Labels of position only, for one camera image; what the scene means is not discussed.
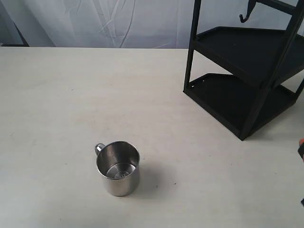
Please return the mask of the stainless steel mug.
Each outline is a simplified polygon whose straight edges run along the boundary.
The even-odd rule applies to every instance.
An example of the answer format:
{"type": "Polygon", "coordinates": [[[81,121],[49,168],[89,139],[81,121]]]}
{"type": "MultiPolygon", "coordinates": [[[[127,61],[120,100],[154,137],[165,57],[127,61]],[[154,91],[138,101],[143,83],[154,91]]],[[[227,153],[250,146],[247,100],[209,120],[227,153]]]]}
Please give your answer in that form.
{"type": "Polygon", "coordinates": [[[108,193],[124,197],[134,192],[140,182],[140,154],[125,141],[95,146],[96,166],[108,193]]]}

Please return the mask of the black tiered shelf rack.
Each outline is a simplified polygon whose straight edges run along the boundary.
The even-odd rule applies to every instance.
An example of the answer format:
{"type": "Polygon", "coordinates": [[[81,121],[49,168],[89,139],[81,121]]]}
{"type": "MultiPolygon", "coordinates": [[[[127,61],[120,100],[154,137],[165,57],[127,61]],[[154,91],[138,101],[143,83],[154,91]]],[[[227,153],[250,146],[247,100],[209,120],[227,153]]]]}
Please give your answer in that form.
{"type": "Polygon", "coordinates": [[[293,106],[295,92],[283,83],[304,68],[304,38],[298,30],[304,3],[261,4],[291,16],[287,28],[215,27],[197,32],[200,6],[194,2],[184,93],[244,140],[293,106]]]}

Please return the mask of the white backdrop curtain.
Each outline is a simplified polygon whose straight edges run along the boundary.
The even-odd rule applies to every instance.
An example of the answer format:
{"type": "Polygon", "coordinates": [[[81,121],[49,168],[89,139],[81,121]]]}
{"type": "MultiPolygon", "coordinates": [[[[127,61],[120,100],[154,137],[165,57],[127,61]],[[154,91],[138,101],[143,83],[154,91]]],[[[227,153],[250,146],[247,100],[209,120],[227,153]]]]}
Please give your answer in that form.
{"type": "Polygon", "coordinates": [[[31,47],[187,48],[192,0],[3,0],[0,40],[31,47]]]}

